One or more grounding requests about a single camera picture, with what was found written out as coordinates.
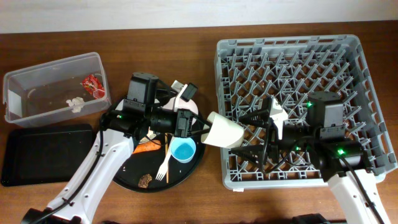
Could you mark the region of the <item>black rectangular tray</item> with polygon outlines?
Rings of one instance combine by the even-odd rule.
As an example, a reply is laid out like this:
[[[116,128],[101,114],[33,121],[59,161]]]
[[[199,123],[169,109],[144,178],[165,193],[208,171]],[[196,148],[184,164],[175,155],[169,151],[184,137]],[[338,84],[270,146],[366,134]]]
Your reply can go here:
[[[1,185],[68,182],[94,140],[89,124],[13,130],[7,139]]]

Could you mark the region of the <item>red snack wrapper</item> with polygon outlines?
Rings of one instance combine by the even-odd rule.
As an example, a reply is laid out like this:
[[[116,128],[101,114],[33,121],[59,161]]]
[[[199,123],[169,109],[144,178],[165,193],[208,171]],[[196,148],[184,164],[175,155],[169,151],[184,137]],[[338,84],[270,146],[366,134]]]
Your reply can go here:
[[[101,82],[93,75],[88,75],[81,83],[83,88],[94,97],[94,99],[99,99],[104,97],[105,90]]]

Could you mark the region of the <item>orange carrot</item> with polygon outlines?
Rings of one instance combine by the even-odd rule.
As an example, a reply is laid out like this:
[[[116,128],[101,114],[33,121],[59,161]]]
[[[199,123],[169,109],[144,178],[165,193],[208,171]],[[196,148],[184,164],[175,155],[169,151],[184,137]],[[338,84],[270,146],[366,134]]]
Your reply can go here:
[[[133,151],[133,154],[156,151],[156,150],[159,150],[161,148],[161,146],[162,145],[159,140],[148,141],[148,142],[138,145],[135,148],[135,150]]]

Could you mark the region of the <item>white plastic fork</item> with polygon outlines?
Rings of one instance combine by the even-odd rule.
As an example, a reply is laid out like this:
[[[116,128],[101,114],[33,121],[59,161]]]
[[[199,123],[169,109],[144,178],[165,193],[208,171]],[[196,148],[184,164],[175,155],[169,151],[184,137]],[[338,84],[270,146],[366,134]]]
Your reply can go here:
[[[171,137],[170,138],[170,142],[169,142],[169,153],[168,153],[169,159],[170,159],[170,157],[172,155],[171,150],[170,150],[170,145],[171,145],[173,140],[174,140],[174,137]],[[164,159],[163,163],[159,167],[158,173],[157,173],[156,178],[155,178],[156,180],[161,181],[165,177],[166,168],[167,168],[166,159]]]

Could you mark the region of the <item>brown food scrap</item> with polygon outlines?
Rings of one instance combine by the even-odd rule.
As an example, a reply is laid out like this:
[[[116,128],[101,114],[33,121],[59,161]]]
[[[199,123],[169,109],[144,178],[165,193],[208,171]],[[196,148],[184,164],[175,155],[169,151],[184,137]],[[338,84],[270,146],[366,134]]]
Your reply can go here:
[[[142,189],[147,189],[151,181],[152,176],[150,174],[145,174],[139,179],[138,187]]]

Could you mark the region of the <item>wooden chopstick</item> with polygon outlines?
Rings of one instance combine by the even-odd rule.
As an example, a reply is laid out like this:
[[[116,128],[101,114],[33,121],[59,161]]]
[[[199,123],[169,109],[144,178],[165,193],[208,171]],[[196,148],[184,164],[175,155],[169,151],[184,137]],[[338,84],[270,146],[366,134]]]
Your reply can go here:
[[[165,134],[165,159],[166,159],[166,173],[165,173],[165,179],[166,179],[166,183],[169,183],[169,157],[168,157],[168,153],[169,153],[169,135]]]

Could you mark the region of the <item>pink bowl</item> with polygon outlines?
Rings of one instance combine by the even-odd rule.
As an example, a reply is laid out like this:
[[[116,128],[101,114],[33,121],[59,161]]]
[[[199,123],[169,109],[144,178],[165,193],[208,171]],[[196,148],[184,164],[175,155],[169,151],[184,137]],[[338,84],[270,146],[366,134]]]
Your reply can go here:
[[[177,111],[173,110],[174,99],[175,99],[175,97],[172,97],[171,99],[169,99],[169,101],[166,102],[166,104],[161,109],[162,114],[159,118],[159,120],[160,120],[159,132],[161,132],[161,133],[174,133],[175,132],[176,121],[177,121]],[[190,110],[191,112],[198,114],[198,107],[193,100],[190,100],[189,102],[181,101],[180,105],[178,106],[178,110],[179,109]]]

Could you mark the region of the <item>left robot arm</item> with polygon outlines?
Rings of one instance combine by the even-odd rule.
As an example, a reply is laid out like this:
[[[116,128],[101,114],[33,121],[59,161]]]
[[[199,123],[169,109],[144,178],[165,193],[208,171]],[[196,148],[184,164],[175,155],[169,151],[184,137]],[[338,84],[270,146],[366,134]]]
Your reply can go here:
[[[188,109],[178,108],[197,92],[192,84],[174,82],[166,86],[167,97],[156,100],[159,77],[135,72],[127,95],[102,114],[96,139],[65,188],[43,211],[31,208],[23,223],[91,223],[96,209],[114,176],[137,149],[149,131],[191,138],[194,120],[210,122]]]

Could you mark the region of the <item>white tissue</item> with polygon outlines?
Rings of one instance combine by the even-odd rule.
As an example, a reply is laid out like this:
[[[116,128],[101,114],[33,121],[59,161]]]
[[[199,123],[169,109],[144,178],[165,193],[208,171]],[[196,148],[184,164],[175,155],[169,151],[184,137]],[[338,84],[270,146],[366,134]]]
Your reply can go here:
[[[71,100],[67,100],[66,103],[69,107],[72,107],[73,113],[80,113],[81,109],[84,107],[84,100],[81,97],[76,97]]]

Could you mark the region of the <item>cream white cup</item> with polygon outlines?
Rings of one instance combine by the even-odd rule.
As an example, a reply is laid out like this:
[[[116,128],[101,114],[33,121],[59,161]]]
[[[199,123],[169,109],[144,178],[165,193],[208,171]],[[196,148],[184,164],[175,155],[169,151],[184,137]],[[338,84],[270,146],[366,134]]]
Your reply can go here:
[[[204,130],[210,129],[208,133],[201,135],[203,144],[227,149],[242,145],[244,139],[244,128],[242,126],[215,111],[210,113],[207,121],[211,123],[211,127],[206,124],[203,128]]]

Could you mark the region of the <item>light blue cup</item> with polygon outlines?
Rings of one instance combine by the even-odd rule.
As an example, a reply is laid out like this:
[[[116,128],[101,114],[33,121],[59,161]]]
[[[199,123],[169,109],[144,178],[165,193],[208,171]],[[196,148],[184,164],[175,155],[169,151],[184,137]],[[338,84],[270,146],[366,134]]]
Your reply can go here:
[[[196,148],[196,143],[192,138],[173,137],[170,142],[171,155],[183,164],[193,159]]]

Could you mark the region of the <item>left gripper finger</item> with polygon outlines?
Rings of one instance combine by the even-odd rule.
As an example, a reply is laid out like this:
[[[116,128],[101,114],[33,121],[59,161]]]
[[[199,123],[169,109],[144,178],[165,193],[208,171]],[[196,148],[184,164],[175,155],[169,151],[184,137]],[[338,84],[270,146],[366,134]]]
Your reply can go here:
[[[206,134],[209,133],[209,129],[202,129],[202,130],[197,130],[197,131],[192,131],[190,133],[190,137],[194,137],[194,136],[201,136],[202,134]]]
[[[204,125],[207,125],[208,127],[212,127],[212,123],[209,122],[207,119],[204,119],[200,114],[193,114],[194,118],[203,123]]]

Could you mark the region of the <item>clear plastic bin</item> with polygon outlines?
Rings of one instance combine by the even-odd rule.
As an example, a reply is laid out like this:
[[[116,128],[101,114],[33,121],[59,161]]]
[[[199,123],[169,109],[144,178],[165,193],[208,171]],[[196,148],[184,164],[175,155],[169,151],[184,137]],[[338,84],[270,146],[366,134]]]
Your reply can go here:
[[[81,83],[90,74],[103,85],[104,97],[94,99],[83,88]],[[5,121],[23,128],[45,126],[111,106],[106,73],[96,52],[8,72],[3,78],[2,92]],[[85,102],[80,113],[73,113],[66,103],[76,97]]]

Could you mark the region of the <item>grey dishwasher rack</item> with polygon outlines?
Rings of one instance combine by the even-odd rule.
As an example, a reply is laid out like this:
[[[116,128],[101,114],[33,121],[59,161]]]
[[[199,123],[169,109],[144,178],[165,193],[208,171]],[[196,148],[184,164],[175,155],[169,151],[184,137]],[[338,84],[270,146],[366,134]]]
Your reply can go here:
[[[360,40],[355,35],[321,35],[220,40],[215,53],[219,114],[243,126],[243,146],[264,144],[266,130],[239,117],[274,97],[287,112],[287,125],[308,126],[308,94],[330,91],[343,101],[345,136],[368,153],[376,182],[397,169]],[[324,187],[307,152],[295,149],[269,174],[246,158],[221,148],[223,185],[229,190]]]

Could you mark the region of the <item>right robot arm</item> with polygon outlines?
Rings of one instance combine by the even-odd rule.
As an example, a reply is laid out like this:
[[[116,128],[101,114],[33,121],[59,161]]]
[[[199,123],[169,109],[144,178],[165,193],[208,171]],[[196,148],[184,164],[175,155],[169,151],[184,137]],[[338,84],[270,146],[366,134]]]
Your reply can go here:
[[[262,145],[239,146],[231,152],[264,174],[277,170],[292,152],[307,152],[344,211],[347,223],[389,223],[381,203],[369,157],[358,141],[346,138],[343,101],[337,93],[316,91],[307,102],[306,126],[286,125],[276,118],[275,100],[239,118],[264,128]]]

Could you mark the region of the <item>grey plate with rice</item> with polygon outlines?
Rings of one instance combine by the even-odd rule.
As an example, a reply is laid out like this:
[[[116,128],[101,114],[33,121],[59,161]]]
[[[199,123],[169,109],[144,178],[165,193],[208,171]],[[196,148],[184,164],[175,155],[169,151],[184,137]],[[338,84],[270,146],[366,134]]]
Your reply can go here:
[[[119,131],[131,138],[135,145],[153,141],[156,134],[150,130],[150,112],[146,104],[129,100],[125,96],[113,104],[103,115],[104,129]]]

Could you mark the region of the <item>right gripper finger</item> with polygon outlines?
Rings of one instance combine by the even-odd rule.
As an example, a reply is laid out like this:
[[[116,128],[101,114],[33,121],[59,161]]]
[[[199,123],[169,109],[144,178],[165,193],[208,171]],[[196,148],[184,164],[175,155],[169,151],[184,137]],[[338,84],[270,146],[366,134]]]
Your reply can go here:
[[[232,154],[235,154],[250,162],[266,162],[267,152],[264,145],[248,145],[241,147],[234,147],[230,149]]]
[[[273,123],[271,118],[272,102],[273,98],[259,100],[257,109],[240,116],[239,122],[251,126],[271,126]]]

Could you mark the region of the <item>round black tray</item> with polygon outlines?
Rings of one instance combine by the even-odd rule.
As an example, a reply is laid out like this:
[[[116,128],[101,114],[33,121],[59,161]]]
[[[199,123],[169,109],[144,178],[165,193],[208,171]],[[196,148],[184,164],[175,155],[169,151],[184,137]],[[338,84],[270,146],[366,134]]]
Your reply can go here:
[[[165,159],[165,134],[169,135],[170,138],[174,133],[161,133],[159,132],[160,128],[160,116],[162,107],[152,108],[150,112],[150,130],[156,134],[154,140],[159,140],[161,143],[161,148],[156,151],[151,152],[142,152],[138,154],[133,154],[135,148],[140,145],[135,145],[131,138],[126,138],[123,136],[121,132],[121,139],[126,140],[128,145],[132,145],[132,147],[128,147],[129,153],[127,159],[123,159],[123,164],[117,170],[113,181],[118,185],[133,190],[136,192],[160,192],[169,188],[172,188],[181,182],[183,182],[186,178],[188,178],[191,173],[196,169],[197,165],[199,165],[201,159],[203,158],[205,152],[205,145],[200,142],[199,136],[190,137],[196,143],[196,153],[193,159],[183,164],[177,161],[175,158],[169,159],[169,183],[167,184],[165,180],[158,181],[156,180],[156,175],[158,173],[160,165],[163,163]],[[102,117],[100,119],[100,126],[103,131],[108,131],[112,129],[104,129]],[[203,128],[203,123],[196,120],[196,122],[192,125],[192,131],[201,130]],[[138,187],[139,179],[145,175],[150,174],[152,176],[152,181],[150,182],[147,189],[142,189]]]

